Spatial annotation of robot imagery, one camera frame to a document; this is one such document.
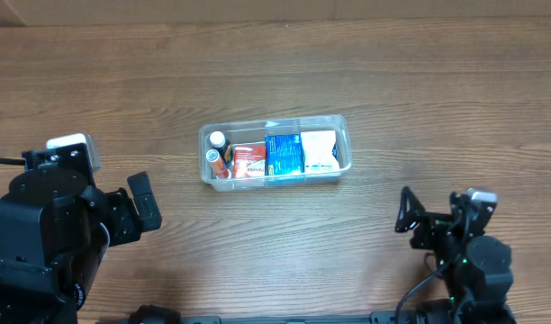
wooden table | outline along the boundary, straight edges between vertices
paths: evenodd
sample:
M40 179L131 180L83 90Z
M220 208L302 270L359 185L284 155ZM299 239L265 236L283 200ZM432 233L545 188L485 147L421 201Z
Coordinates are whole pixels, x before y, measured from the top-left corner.
M206 123L340 113L337 184L216 193ZM83 323L154 303L185 315L365 314L427 274L393 232L409 185L429 209L499 193L509 301L551 322L551 18L0 29L0 157L93 134L98 186L149 172L162 229L109 250ZM0 197L21 169L0 166ZM436 282L416 299L445 296Z

